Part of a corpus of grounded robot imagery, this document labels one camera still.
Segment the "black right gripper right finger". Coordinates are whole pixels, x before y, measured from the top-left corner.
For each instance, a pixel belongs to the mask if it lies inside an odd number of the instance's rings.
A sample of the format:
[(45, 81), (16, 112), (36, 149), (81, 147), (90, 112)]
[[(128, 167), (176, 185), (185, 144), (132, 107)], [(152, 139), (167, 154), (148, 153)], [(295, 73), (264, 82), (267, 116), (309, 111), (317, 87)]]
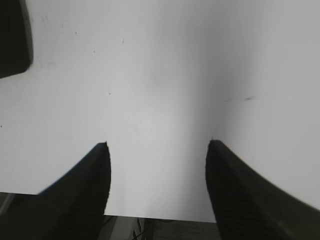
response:
[(205, 181), (223, 240), (318, 240), (320, 211), (259, 175), (220, 140), (211, 140)]

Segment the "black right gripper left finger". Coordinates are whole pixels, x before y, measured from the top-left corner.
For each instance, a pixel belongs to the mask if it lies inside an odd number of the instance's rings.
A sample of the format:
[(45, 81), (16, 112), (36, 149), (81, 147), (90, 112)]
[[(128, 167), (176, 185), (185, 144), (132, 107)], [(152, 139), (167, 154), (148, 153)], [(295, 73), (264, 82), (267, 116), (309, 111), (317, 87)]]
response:
[(2, 240), (96, 240), (111, 187), (111, 158), (98, 143), (41, 193), (0, 217)]

